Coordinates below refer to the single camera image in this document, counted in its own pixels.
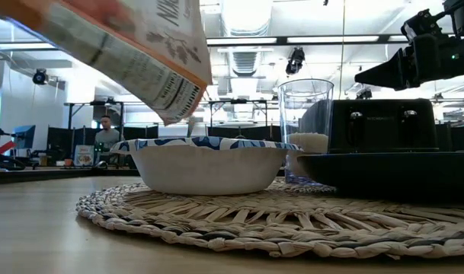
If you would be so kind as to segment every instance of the table surface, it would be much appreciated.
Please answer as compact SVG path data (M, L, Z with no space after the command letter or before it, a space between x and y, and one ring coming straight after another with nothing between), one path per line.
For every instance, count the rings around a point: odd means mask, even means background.
M0 185L0 273L464 273L464 257L325 260L215 253L106 231L76 215L80 196L138 181L94 177Z

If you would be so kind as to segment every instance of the woven placemat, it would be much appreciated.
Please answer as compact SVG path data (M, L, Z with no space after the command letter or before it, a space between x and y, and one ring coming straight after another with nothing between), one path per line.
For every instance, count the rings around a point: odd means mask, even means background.
M341 199L333 192L276 179L250 195L176 196L137 183L84 196L77 211L102 228L215 251L360 259L464 255L464 209Z

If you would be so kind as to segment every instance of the person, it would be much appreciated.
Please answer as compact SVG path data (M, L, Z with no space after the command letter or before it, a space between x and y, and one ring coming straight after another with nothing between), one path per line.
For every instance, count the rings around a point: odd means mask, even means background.
M120 132L111 128L111 118L108 115L101 117L100 124L103 130L96 134L94 143L97 148L102 148L103 151L98 153L96 162L106 161L108 164L116 164L117 157L114 157L115 155L112 155L108 150L125 138L121 135L120 139Z

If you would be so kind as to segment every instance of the clear glass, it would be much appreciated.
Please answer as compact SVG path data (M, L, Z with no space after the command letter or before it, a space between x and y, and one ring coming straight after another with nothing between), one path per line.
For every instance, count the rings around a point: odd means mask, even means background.
M301 154L327 153L333 90L333 83L319 79L289 81L279 86L282 140L304 150L287 155L284 170L287 183L314 183L296 158Z

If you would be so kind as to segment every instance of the white bowl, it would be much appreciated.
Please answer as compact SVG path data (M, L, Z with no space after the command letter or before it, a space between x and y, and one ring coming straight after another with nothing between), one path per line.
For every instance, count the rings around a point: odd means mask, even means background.
M267 188L288 150L276 142L196 137L131 140L111 152L132 155L151 189L185 195L232 195Z

